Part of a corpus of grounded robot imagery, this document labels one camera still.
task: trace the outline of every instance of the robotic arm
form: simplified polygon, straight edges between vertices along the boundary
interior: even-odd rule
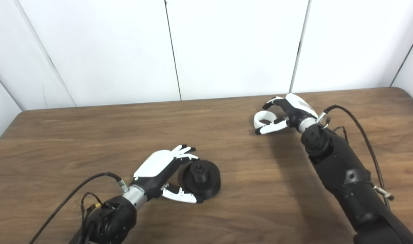
[[[324,187],[332,193],[354,228],[355,244],[413,244],[411,231],[384,205],[377,195],[392,200],[393,196],[371,180],[371,173],[363,166],[348,142],[327,129],[320,122],[327,110],[318,116],[303,99],[287,94],[274,97],[262,108],[277,105],[286,116],[277,119],[269,111],[255,115],[256,134],[267,134],[295,128],[301,133],[301,143]],[[261,119],[269,124],[260,123]]]
[[[201,196],[184,191],[168,183],[180,165],[199,159],[190,154],[194,147],[179,145],[172,151],[161,150],[151,154],[134,173],[124,194],[105,201],[87,218],[70,244],[120,244],[136,225],[137,211],[152,198],[164,196],[174,201],[202,203]]]

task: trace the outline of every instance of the wire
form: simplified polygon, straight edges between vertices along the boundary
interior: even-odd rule
[[[342,130],[343,130],[343,135],[344,135],[344,137],[345,137],[345,141],[348,141],[348,134],[346,134],[346,129],[345,129],[345,127],[344,127],[344,126],[338,126],[338,127],[336,127],[336,128],[333,130],[333,132],[336,132],[336,130],[338,130],[338,129],[342,129]]]
[[[120,182],[122,179],[121,177],[119,177],[117,174],[114,173],[110,173],[110,172],[106,172],[106,173],[99,173],[96,174],[90,178],[88,178],[87,180],[83,181],[81,184],[78,185],[78,187],[76,187],[63,201],[62,203],[56,208],[56,210],[54,210],[54,212],[48,217],[48,219],[44,222],[44,224],[41,226],[41,228],[38,230],[38,232],[36,232],[35,236],[32,238],[32,240],[28,243],[28,244],[33,244],[36,239],[39,237],[39,235],[42,233],[42,231],[45,229],[45,227],[50,223],[50,221],[54,218],[54,216],[59,212],[59,210],[72,198],[72,196],[78,192],[78,190],[80,188],[82,188],[85,184],[87,184],[88,182],[90,182],[93,179],[96,179],[98,177],[101,176],[110,176],[113,179],[116,180],[116,182]]]
[[[95,197],[95,199],[99,202],[100,206],[102,206],[102,201],[101,199],[99,199],[98,196],[96,196],[95,194],[91,193],[91,192],[87,192],[83,195],[83,197],[81,198],[81,204],[80,204],[80,209],[81,209],[81,234],[80,234],[80,239],[79,241],[83,240],[84,238],[84,234],[86,232],[86,224],[87,224],[87,218],[89,217],[90,213],[96,208],[96,204],[90,206],[87,208],[87,212],[85,212],[84,209],[84,199],[86,198],[86,196],[88,195],[92,195]]]
[[[369,139],[368,139],[368,136],[366,135],[365,130],[364,130],[363,127],[360,125],[360,123],[358,122],[357,118],[356,118],[349,110],[347,110],[346,108],[344,108],[344,107],[342,107],[342,106],[332,105],[332,106],[326,108],[326,109],[324,110],[324,113],[328,114],[331,110],[333,110],[333,109],[335,109],[335,108],[339,108],[339,109],[343,110],[345,113],[347,113],[347,114],[349,115],[349,117],[351,117],[351,119],[352,119],[352,120],[354,121],[354,123],[357,125],[358,129],[360,130],[360,132],[362,133],[363,138],[365,139],[366,145],[367,145],[367,147],[368,147],[368,149],[369,149],[370,155],[372,156],[373,163],[374,163],[374,165],[375,165],[376,174],[377,174],[377,176],[378,176],[379,184],[380,184],[381,188],[383,188],[383,189],[385,190],[386,188],[384,187],[383,175],[382,175],[382,173],[381,173],[381,169],[379,168],[378,160],[376,159],[376,156],[375,156],[375,153],[374,153],[374,151],[373,151],[372,145],[370,144],[370,141],[369,141]],[[386,204],[386,207],[387,207],[388,209],[390,209],[389,200],[388,200],[385,196],[384,196],[383,198],[384,198],[384,203]]]

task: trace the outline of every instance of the black robotic arm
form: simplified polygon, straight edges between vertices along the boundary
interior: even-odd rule
[[[302,134],[301,143],[322,184],[335,196],[356,232],[355,244],[413,244],[411,231],[387,208],[377,192],[391,200],[393,196],[372,183],[371,173],[346,140],[320,124],[329,110],[318,117],[313,108],[294,94],[275,97],[263,109],[272,105],[280,106],[286,116],[262,125],[259,119],[274,116],[269,111],[259,112],[261,116],[256,114],[254,121],[258,127],[256,134],[285,127],[296,128]]]

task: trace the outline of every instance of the wooden table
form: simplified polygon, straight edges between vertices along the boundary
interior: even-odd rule
[[[393,212],[413,231],[413,99],[398,88],[300,94],[319,113],[351,110],[368,133]],[[219,194],[203,204],[154,199],[138,213],[124,243],[352,243],[354,232],[322,187],[300,135],[288,129],[257,136],[253,116],[271,96],[33,110],[0,139],[0,244],[28,243],[68,193],[87,177],[111,171],[131,181],[153,152],[178,144],[221,171]],[[352,148],[375,169],[359,130],[341,111]],[[80,226],[79,199],[121,193],[110,178],[87,184],[37,243],[67,243]]]

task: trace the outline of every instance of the black knob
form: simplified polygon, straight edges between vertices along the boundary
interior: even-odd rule
[[[219,192],[222,184],[220,170],[213,162],[194,161],[184,170],[183,183],[187,190],[203,199],[212,198]]]

